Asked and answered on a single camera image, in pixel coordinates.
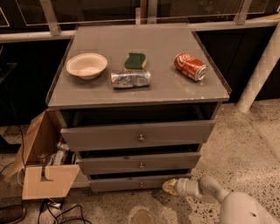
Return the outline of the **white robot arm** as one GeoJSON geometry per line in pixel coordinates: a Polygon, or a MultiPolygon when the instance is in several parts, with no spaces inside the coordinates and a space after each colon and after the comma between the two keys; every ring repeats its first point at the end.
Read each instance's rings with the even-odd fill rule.
{"type": "Polygon", "coordinates": [[[256,199],[245,192],[229,192],[214,178],[205,175],[198,180],[173,178],[163,183],[171,195],[220,203],[220,224],[280,224],[256,199]]]}

